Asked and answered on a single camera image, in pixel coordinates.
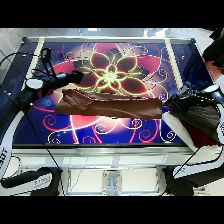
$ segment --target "brown leather item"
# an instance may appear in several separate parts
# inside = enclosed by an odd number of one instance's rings
[[[83,116],[117,118],[162,119],[162,101],[159,99],[129,97],[107,93],[64,89],[63,98],[55,112]]]

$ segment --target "red fabric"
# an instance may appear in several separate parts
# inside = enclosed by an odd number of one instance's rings
[[[202,146],[207,145],[217,145],[217,143],[204,132],[186,123],[185,121],[181,121],[181,123],[187,129],[195,147],[201,148]]]

